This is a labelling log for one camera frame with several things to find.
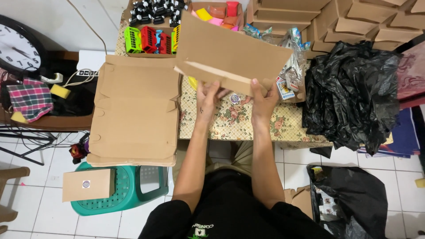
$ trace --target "forearm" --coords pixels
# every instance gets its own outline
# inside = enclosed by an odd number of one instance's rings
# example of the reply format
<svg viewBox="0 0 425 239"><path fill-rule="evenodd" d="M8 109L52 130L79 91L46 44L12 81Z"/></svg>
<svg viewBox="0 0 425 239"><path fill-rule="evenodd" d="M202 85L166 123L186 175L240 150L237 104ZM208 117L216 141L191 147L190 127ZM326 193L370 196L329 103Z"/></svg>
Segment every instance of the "forearm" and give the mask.
<svg viewBox="0 0 425 239"><path fill-rule="evenodd" d="M207 137L208 125L196 123L176 185L174 185L172 200L185 201L192 213L199 202L204 186Z"/></svg>
<svg viewBox="0 0 425 239"><path fill-rule="evenodd" d="M252 159L252 191L267 208L285 201L285 194L273 156L272 139L268 127L254 126Z"/></svg>

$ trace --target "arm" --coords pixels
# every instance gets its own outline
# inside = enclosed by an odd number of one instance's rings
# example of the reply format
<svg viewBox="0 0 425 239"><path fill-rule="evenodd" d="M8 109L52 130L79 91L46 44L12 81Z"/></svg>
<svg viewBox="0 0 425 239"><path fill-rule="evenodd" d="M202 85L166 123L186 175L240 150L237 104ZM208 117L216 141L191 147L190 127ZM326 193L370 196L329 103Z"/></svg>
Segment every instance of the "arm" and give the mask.
<svg viewBox="0 0 425 239"><path fill-rule="evenodd" d="M196 94L196 121L186 156L174 185L171 200L182 200L189 205L193 213L201 197L205 178L205 156L207 154L207 138L211 121L216 111L218 99L229 91L219 91L220 83L204 86L198 82Z"/></svg>
<svg viewBox="0 0 425 239"><path fill-rule="evenodd" d="M264 98L261 95L257 79L251 82L254 93L251 123L254 129L254 149L252 156L252 191L254 196L268 209L277 202L285 201L285 194L278 169L273 156L272 139L270 137L270 118L279 99L278 88L272 89Z"/></svg>

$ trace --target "clock number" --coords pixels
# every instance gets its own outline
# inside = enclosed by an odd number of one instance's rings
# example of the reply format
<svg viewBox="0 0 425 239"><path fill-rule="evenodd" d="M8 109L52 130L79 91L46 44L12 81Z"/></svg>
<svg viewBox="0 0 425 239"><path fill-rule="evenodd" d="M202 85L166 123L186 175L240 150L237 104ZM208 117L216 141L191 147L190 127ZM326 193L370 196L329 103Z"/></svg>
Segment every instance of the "clock number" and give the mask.
<svg viewBox="0 0 425 239"><path fill-rule="evenodd" d="M20 38L20 39L23 39L23 38L24 38L24 37L23 37L21 34L19 34L18 32L17 32L16 34L18 34L18 35L19 35L19 38Z"/></svg>

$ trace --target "metal stand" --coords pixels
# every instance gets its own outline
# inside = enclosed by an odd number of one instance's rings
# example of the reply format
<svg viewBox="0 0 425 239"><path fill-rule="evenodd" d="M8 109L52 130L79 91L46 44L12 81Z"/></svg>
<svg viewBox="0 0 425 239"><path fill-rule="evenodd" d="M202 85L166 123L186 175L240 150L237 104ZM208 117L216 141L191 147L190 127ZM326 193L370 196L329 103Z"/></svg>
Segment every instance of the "metal stand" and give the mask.
<svg viewBox="0 0 425 239"><path fill-rule="evenodd" d="M39 146L35 149L31 149L30 151L25 152L23 154L17 154L13 151L10 151L10 150L2 148L2 147L0 147L0 151L9 153L13 156L19 157L21 159L25 159L27 161L33 162L33 163L41 165L41 166L44 166L44 163L30 159L30 158L26 157L26 155L30 154L34 151L37 151L39 149L42 149L46 146L49 146L53 143L53 141L57 140L57 137L53 136L51 133L75 133L75 132L78 132L78 131L26 130L26 129L9 129L9 128L10 128L10 126L8 126L8 125L1 125L0 126L0 137L40 140L40 141L47 141L47 143L45 143L45 144L43 144L43 145L41 145L41 146ZM46 137L27 136L27 135L22 135L22 133L46 133Z"/></svg>

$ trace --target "black cloth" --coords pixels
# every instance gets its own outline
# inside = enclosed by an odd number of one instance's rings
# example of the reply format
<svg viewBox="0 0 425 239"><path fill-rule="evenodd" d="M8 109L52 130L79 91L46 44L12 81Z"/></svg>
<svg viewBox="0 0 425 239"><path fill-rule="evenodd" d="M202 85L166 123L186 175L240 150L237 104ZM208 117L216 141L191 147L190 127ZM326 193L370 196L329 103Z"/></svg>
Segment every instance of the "black cloth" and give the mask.
<svg viewBox="0 0 425 239"><path fill-rule="evenodd" d="M231 169L205 176L193 215L173 200L153 210L139 239L334 238L299 208L285 202L271 210L252 194L251 178Z"/></svg>

